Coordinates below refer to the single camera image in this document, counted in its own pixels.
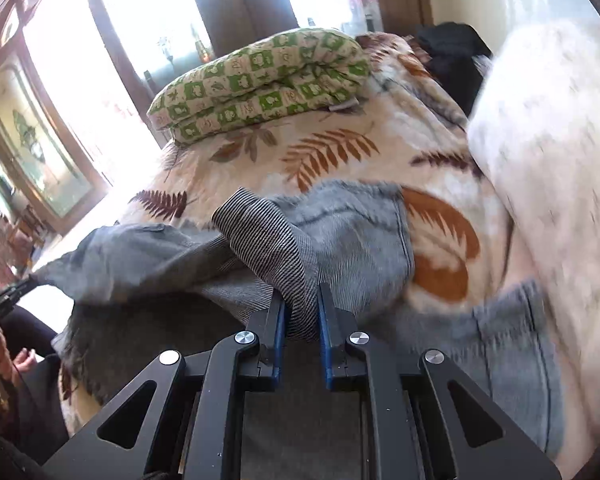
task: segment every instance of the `black pants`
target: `black pants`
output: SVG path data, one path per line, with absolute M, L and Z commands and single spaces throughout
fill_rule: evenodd
M 5 435 L 21 452 L 43 464 L 69 439 L 58 397 L 60 358 L 51 346 L 57 333 L 19 306 L 0 321 L 0 326 L 11 358 L 23 348 L 34 349 L 45 358 L 22 374 L 16 427 Z
M 34 349 L 42 357 L 54 353 L 51 340 L 58 335 L 32 313 L 17 306 L 0 321 L 13 359 L 21 349 Z

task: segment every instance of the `person's hand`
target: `person's hand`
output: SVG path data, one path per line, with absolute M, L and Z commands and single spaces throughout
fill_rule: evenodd
M 28 372 L 36 365 L 36 353 L 26 348 L 20 350 L 14 361 L 11 361 L 7 341 L 0 328 L 0 377 L 5 381 L 15 384 L 20 383 L 20 374 Z
M 13 360 L 13 366 L 15 366 L 19 373 L 23 374 L 32 370 L 36 362 L 36 351 L 23 348 Z

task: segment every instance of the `brown leaf pattern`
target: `brown leaf pattern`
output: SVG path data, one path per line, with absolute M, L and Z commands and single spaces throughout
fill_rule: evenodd
M 423 164 L 430 166 L 451 166 L 461 171 L 470 170 L 475 178 L 480 180 L 484 174 L 475 163 L 474 158 L 468 152 L 463 153 L 442 153 L 442 152 L 423 152 L 421 155 L 411 159 L 412 166 L 421 166 Z
M 453 206 L 427 193 L 402 186 L 402 198 L 416 267 L 413 283 L 442 300 L 464 300 L 469 290 L 466 264 L 480 254 L 480 240 L 471 223 Z
M 213 162 L 226 163 L 238 158 L 244 148 L 252 162 L 258 160 L 258 139 L 266 146 L 277 146 L 278 141 L 271 130 L 263 128 L 262 124 L 254 124 L 248 128 L 228 132 L 224 138 L 228 141 L 209 158 Z
M 140 202 L 153 218 L 180 218 L 187 206 L 187 192 L 175 194 L 143 189 L 129 202 Z
M 286 162 L 287 180 L 295 180 L 298 189 L 305 192 L 318 177 L 337 169 L 340 161 L 347 164 L 349 155 L 362 161 L 363 156 L 372 156 L 373 152 L 380 153 L 366 134 L 340 128 L 316 132 L 298 144 L 290 144 L 280 160 Z
M 166 148 L 162 153 L 162 160 L 160 162 L 161 168 L 167 170 L 167 175 L 164 177 L 164 181 L 166 182 L 171 174 L 171 170 L 173 168 L 180 165 L 182 159 L 180 158 L 180 154 L 186 150 L 185 146 L 180 144 L 176 144 L 175 142 L 170 145 L 170 147 Z
M 431 74 L 427 72 L 415 54 L 398 54 L 398 61 L 411 75 L 431 79 Z

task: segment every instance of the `person's leg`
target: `person's leg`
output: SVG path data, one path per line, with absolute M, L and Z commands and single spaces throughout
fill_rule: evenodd
M 7 348 L 14 359 L 21 349 L 33 349 L 42 357 L 54 353 L 51 340 L 58 335 L 36 316 L 20 306 L 14 307 L 0 322 Z

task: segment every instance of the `blue gripper pad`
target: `blue gripper pad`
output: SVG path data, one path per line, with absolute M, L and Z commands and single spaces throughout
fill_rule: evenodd
M 322 294 L 318 291 L 318 322 L 320 324 L 320 358 L 322 361 L 322 370 L 324 373 L 324 382 L 327 389 L 331 390 L 333 381 L 333 371 L 331 370 L 331 346 L 329 344 L 329 333 L 327 330 L 327 317 L 324 312 L 324 300 Z
M 278 323 L 276 325 L 276 338 L 274 339 L 274 357 L 273 357 L 273 382 L 275 387 L 280 383 L 280 368 L 282 367 L 282 347 L 286 335 L 286 318 L 288 317 L 288 307 L 286 303 L 280 306 L 278 314 Z

